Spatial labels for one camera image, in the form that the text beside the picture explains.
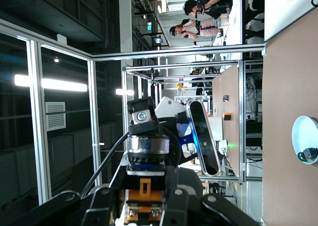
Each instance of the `fluorescent light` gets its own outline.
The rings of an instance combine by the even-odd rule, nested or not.
[[[15,75],[14,83],[17,86],[25,86],[30,87],[30,79],[27,75]],[[48,89],[57,89],[57,90],[68,90],[68,91],[78,91],[78,92],[86,92],[87,85],[83,83],[75,83],[69,81],[61,81],[57,79],[42,79],[42,87]]]
[[[29,76],[26,75],[15,75],[14,84],[17,86],[30,87]]]
[[[116,94],[117,95],[124,95],[124,90],[121,88],[116,89]],[[127,95],[129,96],[134,96],[134,91],[133,90],[127,90]]]
[[[86,92],[87,85],[83,83],[75,83],[69,81],[62,81],[57,79],[43,78],[42,87],[48,89],[68,90],[77,92]]]

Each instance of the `whiteboard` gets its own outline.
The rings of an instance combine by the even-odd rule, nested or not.
[[[265,0],[265,41],[292,25],[315,7],[312,0]]]

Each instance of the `wall vent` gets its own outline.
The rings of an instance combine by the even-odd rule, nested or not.
[[[65,102],[45,102],[45,112],[47,131],[66,128],[65,113],[48,115],[48,113],[65,112]]]

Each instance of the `wooden panel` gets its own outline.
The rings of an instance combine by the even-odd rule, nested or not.
[[[263,72],[263,218],[267,226],[317,225],[318,165],[297,159],[292,127],[318,119],[318,9],[267,45]]]
[[[214,78],[213,86],[213,111],[217,109],[218,115],[231,113],[230,121],[223,121],[223,136],[228,140],[229,163],[235,174],[239,174],[239,69],[231,66],[220,77]],[[222,102],[223,95],[229,96],[228,102]]]

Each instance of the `screw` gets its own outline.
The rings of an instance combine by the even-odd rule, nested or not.
[[[146,118],[147,118],[147,114],[145,112],[139,112],[137,114],[137,119],[139,121],[144,121],[144,120],[146,120]]]
[[[180,190],[180,189],[176,189],[176,190],[174,191],[174,193],[175,193],[176,195],[182,195],[182,194],[183,194],[182,190]]]
[[[153,218],[158,218],[160,214],[160,210],[151,210],[151,216]]]
[[[217,201],[217,198],[215,198],[215,197],[212,196],[212,195],[209,195],[209,196],[208,196],[208,201],[211,202],[211,203],[214,203],[214,202]]]
[[[137,215],[137,211],[136,211],[136,210],[130,210],[130,211],[128,212],[128,215],[129,215],[130,217],[134,218],[134,217],[136,217],[136,215]]]

